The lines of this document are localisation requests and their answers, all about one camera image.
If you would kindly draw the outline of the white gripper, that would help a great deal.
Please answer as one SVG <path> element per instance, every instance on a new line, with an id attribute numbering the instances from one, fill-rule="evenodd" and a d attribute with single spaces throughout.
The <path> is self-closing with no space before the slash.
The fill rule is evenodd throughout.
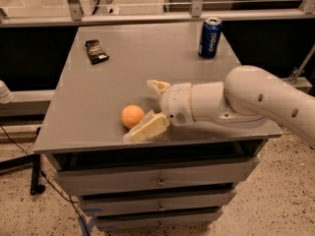
<path id="1" fill-rule="evenodd" d="M 140 123 L 123 137 L 124 142 L 143 142 L 164 133 L 170 124 L 179 127 L 194 122 L 191 112 L 192 85 L 190 83 L 171 86 L 168 82 L 147 80 L 147 86 L 151 92 L 160 97 L 159 107 L 162 113 L 149 111 Z"/>

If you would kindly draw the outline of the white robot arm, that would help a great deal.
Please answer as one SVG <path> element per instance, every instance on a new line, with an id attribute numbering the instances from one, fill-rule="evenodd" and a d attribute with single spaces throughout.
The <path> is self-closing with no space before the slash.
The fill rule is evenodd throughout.
<path id="1" fill-rule="evenodd" d="M 171 85 L 148 80 L 158 96 L 159 113 L 149 111 L 124 136 L 126 142 L 143 142 L 173 126 L 209 121 L 246 128 L 270 119 L 315 146 L 315 98 L 273 74 L 255 67 L 238 66 L 223 82 Z"/>

